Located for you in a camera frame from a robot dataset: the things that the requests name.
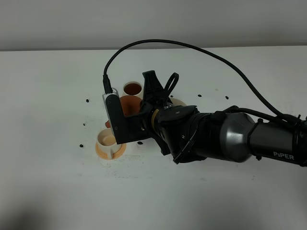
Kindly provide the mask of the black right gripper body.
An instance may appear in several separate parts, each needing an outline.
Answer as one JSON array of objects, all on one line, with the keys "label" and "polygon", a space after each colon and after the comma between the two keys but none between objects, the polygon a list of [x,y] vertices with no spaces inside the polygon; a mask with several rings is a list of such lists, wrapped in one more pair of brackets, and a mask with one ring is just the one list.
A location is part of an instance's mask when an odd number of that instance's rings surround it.
[{"label": "black right gripper body", "polygon": [[167,143],[176,164],[198,161],[199,155],[193,149],[199,126],[198,115],[195,105],[169,104],[165,110],[150,108],[149,112],[124,116],[128,129],[124,134],[125,141],[161,138]]}]

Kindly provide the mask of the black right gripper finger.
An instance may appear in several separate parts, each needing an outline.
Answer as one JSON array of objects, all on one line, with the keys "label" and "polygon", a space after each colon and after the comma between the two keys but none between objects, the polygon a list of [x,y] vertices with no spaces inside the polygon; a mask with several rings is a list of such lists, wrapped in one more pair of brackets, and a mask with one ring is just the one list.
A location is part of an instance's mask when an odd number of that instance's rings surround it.
[{"label": "black right gripper finger", "polygon": [[168,154],[171,153],[167,143],[163,139],[156,138],[155,141],[158,144],[158,146],[160,147],[161,153],[163,155],[168,155]]},{"label": "black right gripper finger", "polygon": [[140,112],[149,112],[149,109],[167,108],[167,90],[161,85],[154,70],[142,73],[144,77],[143,98]]}]

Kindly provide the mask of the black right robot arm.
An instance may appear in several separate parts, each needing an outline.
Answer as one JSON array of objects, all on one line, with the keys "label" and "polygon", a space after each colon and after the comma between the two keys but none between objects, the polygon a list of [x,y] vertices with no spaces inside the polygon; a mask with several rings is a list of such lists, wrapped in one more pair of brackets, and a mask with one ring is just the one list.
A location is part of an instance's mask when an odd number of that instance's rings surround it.
[{"label": "black right robot arm", "polygon": [[125,116],[120,99],[108,98],[109,120],[117,143],[152,138],[164,155],[175,163],[214,158],[245,162],[251,156],[270,158],[305,167],[307,164],[307,125],[298,120],[287,124],[236,106],[214,113],[201,113],[194,105],[175,106],[169,95],[178,74],[162,86],[154,71],[144,76],[140,110]]}]

